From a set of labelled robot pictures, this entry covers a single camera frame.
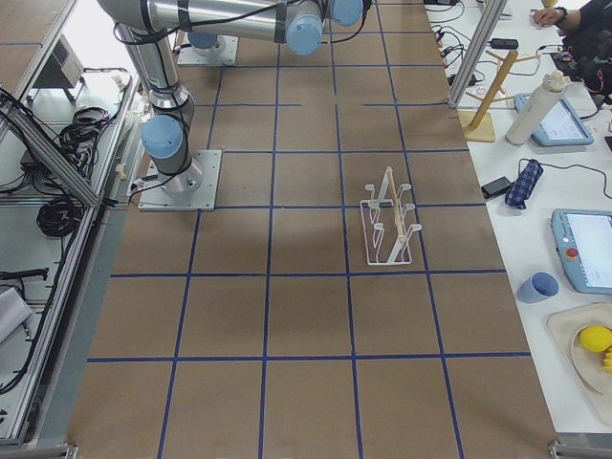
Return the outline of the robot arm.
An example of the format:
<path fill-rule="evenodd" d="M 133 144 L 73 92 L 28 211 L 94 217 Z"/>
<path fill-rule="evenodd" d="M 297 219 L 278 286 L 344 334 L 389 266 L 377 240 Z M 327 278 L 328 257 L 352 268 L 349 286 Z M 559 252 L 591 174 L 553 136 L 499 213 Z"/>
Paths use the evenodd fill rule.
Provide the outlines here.
<path fill-rule="evenodd" d="M 100 2 L 115 22 L 142 79 L 153 116 L 141 140 L 156 170 L 156 186 L 169 197 L 190 195 L 205 177 L 188 145 L 194 102 L 181 82 L 168 38 L 182 32 L 186 49 L 204 65 L 229 65 L 240 38 L 286 44 L 311 55 L 323 42 L 326 21 L 362 27 L 367 1 L 113 1 Z"/>
<path fill-rule="evenodd" d="M 188 33 L 187 39 L 193 52 L 202 57 L 216 57 L 227 48 L 225 37 L 214 33 Z"/>

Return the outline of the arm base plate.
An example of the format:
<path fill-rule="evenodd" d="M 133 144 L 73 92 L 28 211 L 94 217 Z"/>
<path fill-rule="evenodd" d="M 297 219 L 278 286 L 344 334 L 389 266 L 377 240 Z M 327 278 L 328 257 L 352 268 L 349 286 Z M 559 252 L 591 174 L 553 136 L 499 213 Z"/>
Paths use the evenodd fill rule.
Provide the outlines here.
<path fill-rule="evenodd" d="M 165 175 L 158 177 L 157 167 L 152 160 L 149 161 L 147 172 L 155 178 L 143 185 L 139 210 L 214 210 L 222 151 L 197 150 L 191 157 L 190 167 L 169 182 Z"/>
<path fill-rule="evenodd" d="M 231 67 L 235 65 L 238 38 L 212 33 L 187 33 L 180 46 L 180 66 Z"/>

